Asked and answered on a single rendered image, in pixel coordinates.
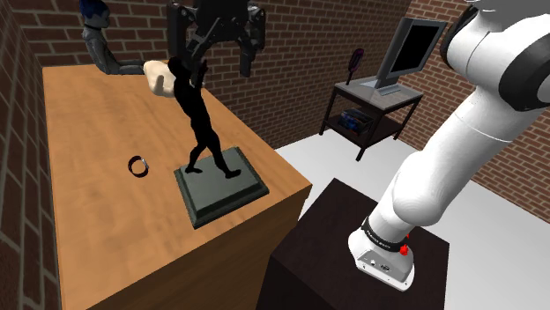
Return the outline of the beige lumpy figure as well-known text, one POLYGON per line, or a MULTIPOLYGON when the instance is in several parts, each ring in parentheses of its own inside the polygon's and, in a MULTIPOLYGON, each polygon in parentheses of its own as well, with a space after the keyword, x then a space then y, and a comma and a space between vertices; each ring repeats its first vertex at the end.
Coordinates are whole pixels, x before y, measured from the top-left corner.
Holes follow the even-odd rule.
POLYGON ((144 63, 144 74, 150 90, 157 96, 174 97, 175 76, 166 63, 161 61, 147 61, 144 63))

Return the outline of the black figure statue on base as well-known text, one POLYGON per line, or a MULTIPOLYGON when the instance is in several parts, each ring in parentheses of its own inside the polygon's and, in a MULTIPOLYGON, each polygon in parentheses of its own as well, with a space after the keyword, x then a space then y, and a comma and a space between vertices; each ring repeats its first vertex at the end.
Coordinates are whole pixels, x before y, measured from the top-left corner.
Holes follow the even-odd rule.
POLYGON ((175 98, 197 140, 189 163, 175 170, 190 222, 197 229, 266 196, 269 189, 239 147, 221 148, 201 93, 206 62, 199 65, 194 85, 182 60, 172 57, 167 66, 175 76, 175 98))

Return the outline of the brown wooden table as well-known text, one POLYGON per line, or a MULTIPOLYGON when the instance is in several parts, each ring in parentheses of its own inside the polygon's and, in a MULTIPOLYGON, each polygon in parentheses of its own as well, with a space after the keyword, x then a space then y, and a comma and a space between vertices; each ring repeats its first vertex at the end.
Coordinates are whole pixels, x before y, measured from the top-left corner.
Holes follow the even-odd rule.
POLYGON ((270 192, 194 229, 174 172, 195 140, 177 103, 92 65, 42 74, 63 310, 256 310, 310 182, 206 93, 223 146, 270 192))

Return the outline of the black side table with monitor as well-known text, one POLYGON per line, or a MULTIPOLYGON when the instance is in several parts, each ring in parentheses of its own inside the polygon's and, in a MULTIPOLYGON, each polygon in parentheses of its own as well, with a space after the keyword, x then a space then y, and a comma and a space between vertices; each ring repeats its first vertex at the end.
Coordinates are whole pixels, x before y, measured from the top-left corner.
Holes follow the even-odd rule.
POLYGON ((437 20, 402 18, 374 77, 350 77, 333 86, 319 133, 330 128, 359 146, 357 160, 368 147, 387 137, 398 138, 407 121, 396 122, 388 114, 409 107, 409 119, 423 97, 422 92, 401 85, 398 79, 423 69, 446 26, 437 20), (337 97, 360 106, 358 113, 363 122, 354 129, 346 126, 340 116, 331 115, 337 97))

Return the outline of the dark robot stand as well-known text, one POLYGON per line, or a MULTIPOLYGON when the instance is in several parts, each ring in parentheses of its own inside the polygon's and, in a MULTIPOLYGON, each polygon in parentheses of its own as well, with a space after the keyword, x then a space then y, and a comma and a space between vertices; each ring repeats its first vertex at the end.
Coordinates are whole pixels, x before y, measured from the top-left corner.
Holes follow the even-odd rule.
POLYGON ((348 237, 375 205, 333 179, 272 252, 256 310, 444 310, 450 245, 423 228, 411 232, 407 291, 356 268, 348 237))

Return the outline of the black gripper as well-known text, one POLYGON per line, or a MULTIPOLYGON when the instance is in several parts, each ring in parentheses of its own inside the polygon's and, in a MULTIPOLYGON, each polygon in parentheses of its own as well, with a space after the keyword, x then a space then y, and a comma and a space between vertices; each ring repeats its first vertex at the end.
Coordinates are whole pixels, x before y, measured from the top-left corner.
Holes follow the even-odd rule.
POLYGON ((170 56, 178 57, 198 82, 198 71, 205 52, 220 39, 237 40, 240 47, 240 73, 249 78, 256 52, 265 45, 266 13, 249 0, 194 0, 192 6, 167 4, 167 41, 170 56))

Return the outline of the grey figure with blue hair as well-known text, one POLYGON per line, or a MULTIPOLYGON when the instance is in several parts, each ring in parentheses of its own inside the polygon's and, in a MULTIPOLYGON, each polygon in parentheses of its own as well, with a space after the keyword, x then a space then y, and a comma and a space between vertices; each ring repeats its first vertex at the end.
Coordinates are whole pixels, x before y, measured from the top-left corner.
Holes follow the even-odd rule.
POLYGON ((110 9, 102 0, 79 0, 84 18, 82 38, 96 67, 107 75, 144 75, 143 60, 118 61, 108 47, 102 30, 110 25, 110 9))

